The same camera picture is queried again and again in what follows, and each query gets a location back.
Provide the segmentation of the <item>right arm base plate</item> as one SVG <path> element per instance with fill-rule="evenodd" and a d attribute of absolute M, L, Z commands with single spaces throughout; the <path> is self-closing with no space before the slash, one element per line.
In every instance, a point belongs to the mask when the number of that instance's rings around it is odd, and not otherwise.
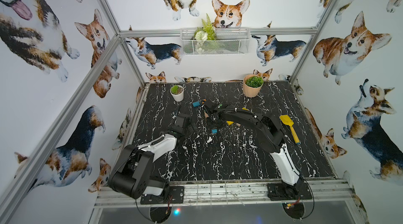
<path fill-rule="evenodd" d="M 296 201 L 313 199 L 306 183 L 294 187 L 285 183 L 267 184 L 267 196 L 271 201 Z"/>

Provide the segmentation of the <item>green fern with white flower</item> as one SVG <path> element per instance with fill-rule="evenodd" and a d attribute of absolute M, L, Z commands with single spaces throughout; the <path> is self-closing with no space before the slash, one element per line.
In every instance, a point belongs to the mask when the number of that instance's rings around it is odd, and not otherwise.
<path fill-rule="evenodd" d="M 217 48 L 215 27 L 208 14 L 206 19 L 201 20 L 201 23 L 202 27 L 197 28 L 193 37 L 195 52 L 197 54 L 213 52 Z"/>

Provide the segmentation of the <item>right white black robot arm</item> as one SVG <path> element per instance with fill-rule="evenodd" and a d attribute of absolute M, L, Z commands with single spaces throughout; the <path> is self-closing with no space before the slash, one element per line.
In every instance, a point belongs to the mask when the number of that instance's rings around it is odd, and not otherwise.
<path fill-rule="evenodd" d="M 256 133 L 259 146 L 269 153 L 280 171 L 282 191 L 287 198 L 296 197 L 303 185 L 303 179 L 288 152 L 285 133 L 278 119 L 272 115 L 256 114 L 224 103 L 209 100 L 200 106 L 207 114 L 207 122 L 214 129 L 220 129 L 228 122 L 234 122 Z"/>

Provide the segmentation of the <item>yellow toy shovel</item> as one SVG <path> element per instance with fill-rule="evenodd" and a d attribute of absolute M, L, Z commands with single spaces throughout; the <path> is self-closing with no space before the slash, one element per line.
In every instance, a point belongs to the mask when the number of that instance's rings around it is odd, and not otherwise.
<path fill-rule="evenodd" d="M 284 125 L 287 125 L 290 128 L 295 144 L 300 145 L 301 141 L 293 127 L 294 122 L 292 121 L 292 119 L 288 115 L 281 115 L 280 120 Z"/>

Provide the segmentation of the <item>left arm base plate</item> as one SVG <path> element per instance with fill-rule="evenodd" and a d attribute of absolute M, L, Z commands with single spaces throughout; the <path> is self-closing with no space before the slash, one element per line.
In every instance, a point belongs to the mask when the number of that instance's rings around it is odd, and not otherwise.
<path fill-rule="evenodd" d="M 141 205 L 182 204 L 184 201 L 184 189 L 184 186 L 169 186 L 159 196 L 142 195 L 140 203 Z"/>

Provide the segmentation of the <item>small white plant pot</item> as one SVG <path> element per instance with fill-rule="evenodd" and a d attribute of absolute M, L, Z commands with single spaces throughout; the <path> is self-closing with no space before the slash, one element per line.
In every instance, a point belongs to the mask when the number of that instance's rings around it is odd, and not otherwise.
<path fill-rule="evenodd" d="M 176 102 L 181 102 L 184 99 L 184 88 L 181 85 L 172 86 L 170 93 Z"/>

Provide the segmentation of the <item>aluminium front rail frame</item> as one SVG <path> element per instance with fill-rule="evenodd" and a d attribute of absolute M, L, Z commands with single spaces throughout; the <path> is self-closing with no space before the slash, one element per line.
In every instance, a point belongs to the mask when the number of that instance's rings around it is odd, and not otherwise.
<path fill-rule="evenodd" d="M 214 184 L 185 184 L 182 192 L 183 201 L 176 202 L 173 197 L 170 202 L 151 204 L 148 206 L 214 206 L 214 205 L 249 205 L 271 203 L 294 203 L 294 199 L 270 199 L 268 185 L 274 182 L 246 182 L 246 183 L 214 183 Z M 299 197 L 301 202 L 344 201 L 353 198 L 353 190 L 346 180 L 310 180 L 311 192 L 303 193 Z M 103 189 L 98 194 L 94 208 L 130 208 L 141 207 L 140 201 L 117 193 L 111 189 Z"/>

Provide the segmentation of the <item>short teal block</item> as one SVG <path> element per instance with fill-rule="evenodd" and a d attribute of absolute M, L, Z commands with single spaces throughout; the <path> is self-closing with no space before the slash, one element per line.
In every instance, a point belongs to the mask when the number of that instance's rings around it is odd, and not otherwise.
<path fill-rule="evenodd" d="M 196 102 L 193 102 L 193 103 L 192 103 L 192 105 L 193 105 L 194 108 L 195 108 L 195 107 L 199 107 L 199 106 L 201 106 L 202 104 L 203 104 L 202 101 L 196 101 Z"/>

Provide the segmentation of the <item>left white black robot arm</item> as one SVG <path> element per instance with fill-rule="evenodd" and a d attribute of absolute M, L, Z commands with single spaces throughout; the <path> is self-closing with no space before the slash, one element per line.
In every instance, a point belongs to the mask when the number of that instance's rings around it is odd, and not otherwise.
<path fill-rule="evenodd" d="M 108 186 L 133 199 L 150 196 L 152 200 L 166 202 L 170 198 L 170 183 L 152 175 L 154 162 L 174 151 L 177 144 L 196 130 L 191 116 L 178 113 L 173 126 L 151 142 L 127 145 L 113 168 Z"/>

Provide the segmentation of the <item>terracotta plant pot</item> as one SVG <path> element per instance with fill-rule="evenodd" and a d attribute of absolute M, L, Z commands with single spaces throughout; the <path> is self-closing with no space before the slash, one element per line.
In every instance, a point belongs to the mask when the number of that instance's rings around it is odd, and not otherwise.
<path fill-rule="evenodd" d="M 245 76 L 243 79 L 244 95 L 248 98 L 256 97 L 259 94 L 263 84 L 263 78 L 258 75 L 250 74 Z"/>

